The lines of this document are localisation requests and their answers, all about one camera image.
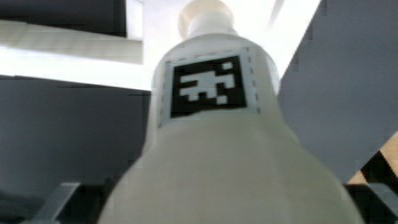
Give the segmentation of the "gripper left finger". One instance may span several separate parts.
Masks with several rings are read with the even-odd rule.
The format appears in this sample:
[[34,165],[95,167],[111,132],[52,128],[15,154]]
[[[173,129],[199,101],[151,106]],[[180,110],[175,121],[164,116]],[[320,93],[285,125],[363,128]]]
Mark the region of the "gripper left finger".
[[61,183],[34,217],[22,224],[61,224],[59,216],[77,193],[79,187],[79,182]]

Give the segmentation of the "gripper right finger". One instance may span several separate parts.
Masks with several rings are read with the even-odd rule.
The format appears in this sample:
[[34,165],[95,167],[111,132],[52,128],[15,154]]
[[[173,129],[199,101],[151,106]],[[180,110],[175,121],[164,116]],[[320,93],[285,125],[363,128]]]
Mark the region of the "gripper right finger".
[[347,190],[366,224],[398,224],[398,193],[381,183],[352,184]]

